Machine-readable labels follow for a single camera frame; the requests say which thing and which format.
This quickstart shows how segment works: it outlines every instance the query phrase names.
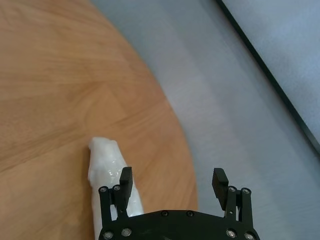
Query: white object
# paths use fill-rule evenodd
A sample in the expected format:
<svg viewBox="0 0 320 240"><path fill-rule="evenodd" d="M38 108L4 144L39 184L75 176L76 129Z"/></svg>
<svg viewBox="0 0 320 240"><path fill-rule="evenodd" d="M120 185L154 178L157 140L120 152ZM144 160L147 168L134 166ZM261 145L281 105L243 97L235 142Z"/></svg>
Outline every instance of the white object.
<svg viewBox="0 0 320 240"><path fill-rule="evenodd" d="M126 167L127 164L121 155L117 142L114 140L109 140L105 137L94 137L89 144L89 149L91 153L88 180L92 187L94 237L95 240L98 240L102 229L98 189L102 186L107 186L111 189L114 185L119 184L122 168ZM117 218L117 211L114 206L110 209L111 218L115 220ZM126 211L129 217L144 214L134 180Z"/></svg>

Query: black wall trim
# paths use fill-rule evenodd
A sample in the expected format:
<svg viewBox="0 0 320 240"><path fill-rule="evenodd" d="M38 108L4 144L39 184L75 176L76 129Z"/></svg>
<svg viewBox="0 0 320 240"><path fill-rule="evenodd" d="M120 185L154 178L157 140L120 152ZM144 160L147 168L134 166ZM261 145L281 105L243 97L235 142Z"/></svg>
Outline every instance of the black wall trim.
<svg viewBox="0 0 320 240"><path fill-rule="evenodd" d="M315 136L312 134L308 126L306 125L305 121L301 118L297 110L295 109L294 105L291 103L283 89L280 87L279 83L277 82L276 78L273 76L265 62L262 60L254 46L251 44L249 39L247 38L246 34L244 31L241 29L231 12L228 10L227 6L224 4L223 0L215 0L221 10L223 11L224 15L226 18L229 20L231 23L232 27L235 29L235 31L238 33L240 36L241 40L245 44L245 46L248 48L252 56L254 57L255 61L259 65L259 67L262 69L263 73L265 74L266 78L269 80L271 85L274 87L275 91L283 101L284 105L287 107L288 111L292 115L293 119L296 121L300 129L302 130L304 136L308 140L308 142L311 144L313 149L316 151L318 154L318 157L320 156L320 144L318 143L317 139Z"/></svg>

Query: gray floor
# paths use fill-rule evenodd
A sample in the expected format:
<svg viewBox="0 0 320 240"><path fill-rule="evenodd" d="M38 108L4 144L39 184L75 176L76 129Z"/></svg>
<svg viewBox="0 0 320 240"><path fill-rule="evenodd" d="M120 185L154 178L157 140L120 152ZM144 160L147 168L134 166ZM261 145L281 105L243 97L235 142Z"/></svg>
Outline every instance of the gray floor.
<svg viewBox="0 0 320 240"><path fill-rule="evenodd" d="M147 63L189 143L199 210L214 167L252 189L263 240L318 239L320 161L211 0L93 0Z"/></svg>
<svg viewBox="0 0 320 240"><path fill-rule="evenodd" d="M320 1L223 1L320 142Z"/></svg>

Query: round wooden table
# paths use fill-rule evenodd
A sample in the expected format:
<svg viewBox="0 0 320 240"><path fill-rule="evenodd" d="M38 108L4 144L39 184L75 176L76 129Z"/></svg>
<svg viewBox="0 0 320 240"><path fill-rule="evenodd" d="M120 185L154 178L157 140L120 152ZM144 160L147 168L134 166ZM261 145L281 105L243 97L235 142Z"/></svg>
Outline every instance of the round wooden table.
<svg viewBox="0 0 320 240"><path fill-rule="evenodd" d="M117 30L88 0L2 0L1 239L94 238L93 136L118 142L146 213L197 209L180 124Z"/></svg>

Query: bolt head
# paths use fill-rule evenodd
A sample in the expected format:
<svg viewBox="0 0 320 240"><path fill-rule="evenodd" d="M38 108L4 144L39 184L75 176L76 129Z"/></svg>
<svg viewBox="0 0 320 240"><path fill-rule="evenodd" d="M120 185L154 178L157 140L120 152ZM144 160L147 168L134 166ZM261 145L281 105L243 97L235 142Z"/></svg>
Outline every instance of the bolt head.
<svg viewBox="0 0 320 240"><path fill-rule="evenodd" d="M193 212L193 211L187 211L187 212L186 212L186 215L187 215L188 217L193 217L193 216L194 216L194 212Z"/></svg>
<svg viewBox="0 0 320 240"><path fill-rule="evenodd" d="M247 240L255 240L255 237L251 233L245 233L244 236Z"/></svg>
<svg viewBox="0 0 320 240"><path fill-rule="evenodd" d="M249 194L249 193L250 193L249 189L246 189L246 188L244 188L244 189L242 190L242 192L244 192L245 194Z"/></svg>
<svg viewBox="0 0 320 240"><path fill-rule="evenodd" d="M168 215L169 215L169 213L166 210L161 212L162 217L167 217Z"/></svg>
<svg viewBox="0 0 320 240"><path fill-rule="evenodd" d="M103 234L103 238L106 240L112 239L113 236L114 236L114 234L111 231L107 231Z"/></svg>
<svg viewBox="0 0 320 240"><path fill-rule="evenodd" d="M232 239L234 239L237 236L236 233L230 229L228 229L225 233L228 237L230 237Z"/></svg>
<svg viewBox="0 0 320 240"><path fill-rule="evenodd" d="M122 229L121 235L124 237L128 237L131 235L131 233L132 233L132 231L130 228L124 228L124 229Z"/></svg>

